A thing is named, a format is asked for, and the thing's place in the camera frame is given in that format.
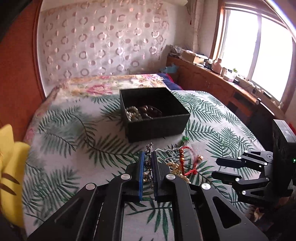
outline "metal screw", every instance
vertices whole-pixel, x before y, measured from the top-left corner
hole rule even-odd
[[[176,178],[176,176],[174,174],[167,174],[166,178],[169,180],[174,180]]]
[[[131,178],[131,176],[129,175],[129,174],[122,174],[121,175],[121,179],[122,180],[128,180],[128,179],[130,179]]]
[[[208,184],[208,183],[203,183],[202,184],[202,189],[209,190],[210,188],[211,188],[210,184]]]
[[[95,187],[96,187],[96,186],[95,186],[93,183],[88,183],[88,184],[85,186],[85,188],[86,188],[87,190],[93,190]]]

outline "bed sheet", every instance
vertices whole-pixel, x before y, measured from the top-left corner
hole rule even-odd
[[[23,184],[24,223],[31,234],[63,203],[85,184],[102,185],[125,172],[128,164],[145,150],[142,141],[128,143],[121,122],[118,94],[65,94],[67,87],[54,90],[47,110],[32,124],[31,150],[26,161]],[[220,101],[202,91],[172,91],[190,112],[181,135],[151,140],[154,148],[171,147],[183,135],[204,160],[198,174],[190,176],[193,184],[208,182],[246,215],[251,205],[238,202],[230,186],[214,180],[211,173],[223,170],[239,173],[246,179],[258,178],[259,172],[248,168],[220,167],[218,157],[237,157],[244,150],[263,150],[248,128]],[[186,169],[192,168],[190,156]],[[122,240],[174,240],[170,203],[154,201],[150,184],[144,185],[144,201],[125,206]]]

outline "black box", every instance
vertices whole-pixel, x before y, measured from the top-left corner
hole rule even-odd
[[[120,108],[129,142],[173,136],[183,132],[190,113],[167,88],[139,88],[120,90]],[[125,108],[150,105],[163,116],[142,121],[128,121]]]

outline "floral blanket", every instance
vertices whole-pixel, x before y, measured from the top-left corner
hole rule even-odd
[[[213,179],[211,173],[223,169],[246,179],[258,178],[259,172],[220,167],[215,160],[263,148],[249,129],[215,97],[202,91],[172,91],[191,114],[183,134],[130,144],[118,111],[118,94],[96,95],[96,87],[85,88],[85,84],[76,86],[74,92],[74,88],[69,88],[69,98],[62,88],[54,90],[55,97],[51,96],[45,103],[47,110],[36,117],[30,127],[27,140],[31,142],[31,150],[22,197],[28,235],[85,184],[102,185],[124,173],[150,141],[154,148],[164,149],[180,142],[183,135],[190,138],[189,145],[196,154],[204,157],[198,174],[189,176],[190,181],[195,185],[208,182],[241,212],[252,212],[250,205],[238,202],[233,189]],[[164,159],[173,155],[158,156]],[[190,153],[185,157],[189,158],[185,165],[189,171],[192,168]],[[144,184],[141,203],[126,203],[122,240],[174,240],[171,203],[155,202],[149,183]]]

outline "yellow plush toy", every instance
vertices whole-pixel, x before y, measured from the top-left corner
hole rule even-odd
[[[0,201],[1,212],[14,225],[24,227],[22,184],[30,146],[14,142],[11,125],[0,129]]]

